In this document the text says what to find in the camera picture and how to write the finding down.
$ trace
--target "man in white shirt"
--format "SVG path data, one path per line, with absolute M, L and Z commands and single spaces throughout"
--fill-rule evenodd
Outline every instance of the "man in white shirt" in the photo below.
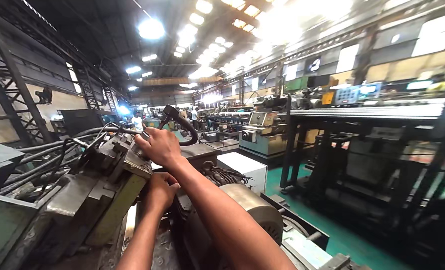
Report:
M 134 124 L 136 129 L 142 130 L 142 118 L 141 113 L 138 111 L 134 111 L 134 117 L 131 122 Z
M 199 130 L 197 128 L 197 119 L 201 119 L 199 118 L 199 116 L 197 115 L 197 111 L 199 110 L 198 107 L 194 107 L 194 109 L 191 112 L 191 120 L 193 121 L 193 126 L 195 128 L 195 130 Z

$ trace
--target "white box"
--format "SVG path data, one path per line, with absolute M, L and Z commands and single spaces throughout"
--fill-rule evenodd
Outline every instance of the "white box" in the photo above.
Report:
M 217 158 L 218 166 L 235 169 L 247 177 L 252 177 L 246 186 L 253 192 L 266 191 L 267 165 L 236 152 L 219 155 Z

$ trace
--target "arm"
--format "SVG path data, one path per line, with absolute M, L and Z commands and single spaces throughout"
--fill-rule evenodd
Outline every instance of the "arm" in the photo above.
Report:
M 155 173 L 150 180 L 146 212 L 129 246 L 117 265 L 117 270 L 150 270 L 159 222 L 179 189 L 177 181 L 167 172 Z
M 216 247 L 236 269 L 295 269 L 276 242 L 236 201 L 181 156 L 174 134 L 154 128 L 146 131 L 149 141 L 136 136 L 136 143 L 178 179 Z

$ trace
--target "factory floor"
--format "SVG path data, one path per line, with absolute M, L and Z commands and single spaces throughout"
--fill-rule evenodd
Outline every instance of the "factory floor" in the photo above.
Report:
M 300 198 L 280 193 L 279 181 L 282 168 L 270 169 L 267 172 L 266 194 L 277 194 L 288 202 L 290 209 L 304 218 L 309 223 L 318 227 L 329 235 L 327 253 L 334 256 L 338 253 L 350 255 L 351 259 L 359 265 L 367 265 L 372 270 L 411 270 L 413 267 L 405 264 L 398 258 L 389 254 L 384 249 L 367 241 L 356 232 L 344 227 L 331 218 L 316 212 L 303 204 Z M 311 171 L 304 168 L 304 164 L 299 169 L 298 177 L 310 175 Z

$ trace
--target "steel frame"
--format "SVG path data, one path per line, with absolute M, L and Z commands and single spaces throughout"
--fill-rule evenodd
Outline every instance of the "steel frame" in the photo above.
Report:
M 39 140 L 51 142 L 46 121 L 42 118 L 0 31 L 0 104 L 11 124 L 26 145 Z

